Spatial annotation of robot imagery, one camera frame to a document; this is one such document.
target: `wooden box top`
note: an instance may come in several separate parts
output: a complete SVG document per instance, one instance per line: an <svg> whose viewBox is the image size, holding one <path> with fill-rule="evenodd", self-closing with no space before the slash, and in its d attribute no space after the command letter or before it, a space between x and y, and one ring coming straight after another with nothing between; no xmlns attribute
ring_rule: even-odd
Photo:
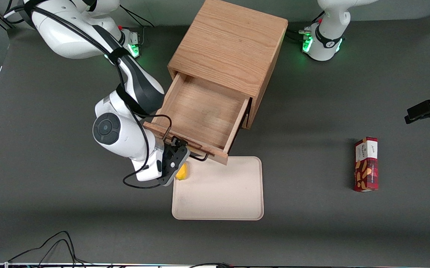
<svg viewBox="0 0 430 268"><path fill-rule="evenodd" d="M206 0L169 62L169 70L255 97L288 27L280 17Z"/></svg>

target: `beige tray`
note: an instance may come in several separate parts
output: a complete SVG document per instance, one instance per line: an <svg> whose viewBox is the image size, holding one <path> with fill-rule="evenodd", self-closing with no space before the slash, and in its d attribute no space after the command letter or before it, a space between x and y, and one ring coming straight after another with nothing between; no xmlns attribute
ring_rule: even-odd
<svg viewBox="0 0 430 268"><path fill-rule="evenodd" d="M172 215L179 220L259 220L263 217L261 161L229 156L226 166L188 159L185 180L174 180Z"/></svg>

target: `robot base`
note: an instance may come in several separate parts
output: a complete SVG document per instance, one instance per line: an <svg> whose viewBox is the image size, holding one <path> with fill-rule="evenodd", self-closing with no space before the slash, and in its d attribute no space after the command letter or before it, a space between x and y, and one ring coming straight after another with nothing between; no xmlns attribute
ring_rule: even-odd
<svg viewBox="0 0 430 268"><path fill-rule="evenodd" d="M306 27L305 31L308 33L314 32L312 29L316 29L318 26L319 23L314 23ZM341 42L342 39L337 44L333 42L330 48L325 48L315 34L309 34L308 38L303 43L302 51L316 61L328 61L339 51Z"/></svg>

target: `green led light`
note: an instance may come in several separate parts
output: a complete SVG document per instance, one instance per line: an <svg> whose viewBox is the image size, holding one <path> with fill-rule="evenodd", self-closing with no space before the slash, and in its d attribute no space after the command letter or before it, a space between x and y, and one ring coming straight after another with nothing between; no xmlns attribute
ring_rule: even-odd
<svg viewBox="0 0 430 268"><path fill-rule="evenodd" d="M313 43L313 38L310 36L308 39L304 41L303 51L308 52L311 48L311 44Z"/></svg>
<svg viewBox="0 0 430 268"><path fill-rule="evenodd" d="M139 46L138 45L132 45L132 44L127 44L127 46L129 48L130 54L134 58L137 58L139 56Z"/></svg>
<svg viewBox="0 0 430 268"><path fill-rule="evenodd" d="M339 40L339 44L338 44L338 48L336 48L336 52L339 51L339 48L341 47L341 43L342 43L342 38L341 38L341 40Z"/></svg>

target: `black cable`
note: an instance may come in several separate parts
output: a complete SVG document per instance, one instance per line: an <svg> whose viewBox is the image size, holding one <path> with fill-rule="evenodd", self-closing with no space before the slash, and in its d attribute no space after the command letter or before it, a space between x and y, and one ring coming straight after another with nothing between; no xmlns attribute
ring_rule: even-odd
<svg viewBox="0 0 430 268"><path fill-rule="evenodd" d="M144 164L138 170L136 170L136 171L130 173L129 175L125 176L123 178L123 183L125 185L129 186L129 187L133 187L133 188L136 188L136 189L152 189L152 188L155 188L155 187L159 187L160 186L159 183L157 183L156 185L152 185L152 186L136 186L136 185L132 185L132 184L129 184L129 183L126 182L126 180L128 178L130 178L131 176L136 175L140 170L144 169L145 165L147 165L147 161L149 160L149 141L147 140L147 135L145 134L145 131L142 128L142 125L140 124L139 120L137 120L137 117L135 116L135 113L129 107L127 107L127 108L130 110L130 114L132 114L132 117L134 118L135 122L139 125L140 129L142 130L142 135L144 136L144 141L145 141L145 149L146 149L145 152L146 152L146 154L145 154Z"/></svg>
<svg viewBox="0 0 430 268"><path fill-rule="evenodd" d="M132 11L130 11L130 10L128 10L127 8L125 8L125 7L123 7L122 5L119 5L120 7L122 7L124 10L126 10L126 12L130 12L130 13L132 13L132 14L134 14L136 17L138 17L139 19L141 19L141 20L145 20L147 23L149 23L152 27L155 27L153 24L152 24L152 22L149 22L148 20L146 20L146 19L144 19L143 17L140 17L139 15L137 15L136 13L134 13L134 12L132 12Z"/></svg>
<svg viewBox="0 0 430 268"><path fill-rule="evenodd" d="M69 253L70 253L70 255L71 255L71 259L72 259L72 267L74 268L74 266L75 266L75 259L74 259L74 255L72 254L71 249L70 249L70 246L69 246L69 243L67 242L67 240L66 240L66 239L60 239L60 240L56 241L56 242L51 246L51 248L46 252L46 254L43 256L43 258L41 259L41 261L39 261L39 263L38 263L38 267L41 267L41 263L43 262L44 258L46 258L46 256L47 256L48 254L50 254L50 252L53 250L53 248L54 248L55 246L58 246L58 244L59 244L61 241L64 241L64 242L66 243L67 249L69 250Z"/></svg>
<svg viewBox="0 0 430 268"><path fill-rule="evenodd" d="M5 9L5 13L8 12L8 10L11 8L11 5L13 3L13 0L8 1L7 9Z"/></svg>
<svg viewBox="0 0 430 268"><path fill-rule="evenodd" d="M125 11L126 11L126 13L130 16L130 17L132 17L142 28L144 28L145 26L144 25L142 25L142 23L141 22L139 22L127 9L125 9L124 7L122 7Z"/></svg>
<svg viewBox="0 0 430 268"><path fill-rule="evenodd" d="M194 265L194 266L190 266L190 268L195 268L195 267L205 266L205 265L217 265L217 266L220 266L220 268L231 268L231 266L229 264L222 263L222 262L200 263L200 264L197 264L197 265Z"/></svg>
<svg viewBox="0 0 430 268"><path fill-rule="evenodd" d="M69 235L69 233L67 231L60 231L60 232L57 232L57 233L53 234L50 238L46 239L46 241L44 241L44 243L41 246L39 246L38 248L31 248L31 249L28 249L27 251L23 251L20 254L14 256L13 258L9 259L7 262L11 262L14 259L18 258L19 256L22 256L22 255L24 255L24 254L26 254L28 252L36 251L38 249L43 248L46 245L46 243L48 243L51 239L53 239L55 236L57 236L57 235L59 235L61 233L65 233L67 235L67 238L69 239L70 244L71 244L72 256L74 257L74 259L76 261L78 261L79 263L81 263L82 265L84 265L84 263L87 263L87 261L83 261L83 260L81 260L81 259L79 259L79 258L76 257L76 253L74 252L74 244L72 243L71 236Z"/></svg>
<svg viewBox="0 0 430 268"><path fill-rule="evenodd" d="M304 41L303 39L296 39L296 38L294 38L292 36L289 36L288 34L285 34L285 37L288 37L289 39L291 39L293 41L296 41L296 42L302 42L302 41Z"/></svg>
<svg viewBox="0 0 430 268"><path fill-rule="evenodd" d="M324 10L323 12L321 12L314 20L311 21L311 23L314 23L317 19L319 19L319 17L321 17L322 15L324 15Z"/></svg>

